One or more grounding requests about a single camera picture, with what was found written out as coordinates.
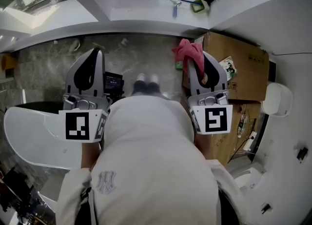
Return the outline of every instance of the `person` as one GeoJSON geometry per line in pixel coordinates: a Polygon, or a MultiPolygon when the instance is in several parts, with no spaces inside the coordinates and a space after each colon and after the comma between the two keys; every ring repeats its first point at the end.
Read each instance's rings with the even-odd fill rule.
{"type": "Polygon", "coordinates": [[[161,94],[156,75],[150,81],[140,74],[132,96],[110,107],[101,153],[98,143],[82,144],[81,169],[61,187],[57,225],[217,223],[218,184],[194,146],[192,122],[161,94]]]}

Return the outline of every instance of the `gray floor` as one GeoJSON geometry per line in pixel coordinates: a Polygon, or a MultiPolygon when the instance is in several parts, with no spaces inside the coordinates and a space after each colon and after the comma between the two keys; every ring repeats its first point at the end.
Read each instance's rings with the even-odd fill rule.
{"type": "MultiPolygon", "coordinates": [[[[175,70],[171,49],[180,38],[139,34],[96,35],[80,37],[77,51],[76,38],[52,41],[25,48],[19,52],[15,80],[0,84],[0,108],[4,110],[21,103],[21,90],[25,89],[26,101],[61,101],[68,69],[84,52],[100,47],[105,54],[106,70],[122,74],[125,95],[132,91],[132,84],[139,73],[157,73],[161,90],[173,100],[181,95],[181,71],[175,70]]],[[[16,166],[29,177],[29,184],[41,190],[52,174],[64,175],[65,170],[34,166],[17,156],[7,141],[0,139],[0,167],[6,173],[16,166]]]]}

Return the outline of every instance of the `white shirt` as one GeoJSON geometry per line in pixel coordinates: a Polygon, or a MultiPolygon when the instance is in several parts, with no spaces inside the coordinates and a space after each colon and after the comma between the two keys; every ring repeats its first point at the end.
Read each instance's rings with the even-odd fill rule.
{"type": "Polygon", "coordinates": [[[152,96],[116,102],[92,172],[73,170],[64,179],[57,224],[74,224],[83,183],[91,179],[99,225],[214,225],[218,186],[193,138],[178,102],[152,96]]]}

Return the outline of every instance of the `shoe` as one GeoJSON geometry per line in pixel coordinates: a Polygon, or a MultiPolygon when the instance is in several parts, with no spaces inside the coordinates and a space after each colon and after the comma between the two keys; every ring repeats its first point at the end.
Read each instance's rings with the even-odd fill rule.
{"type": "Polygon", "coordinates": [[[143,81],[145,82],[145,74],[144,73],[141,73],[140,75],[138,75],[138,77],[136,78],[136,81],[143,81]]]}
{"type": "Polygon", "coordinates": [[[156,74],[153,74],[151,76],[151,82],[159,84],[159,78],[158,78],[158,76],[156,74]]]}

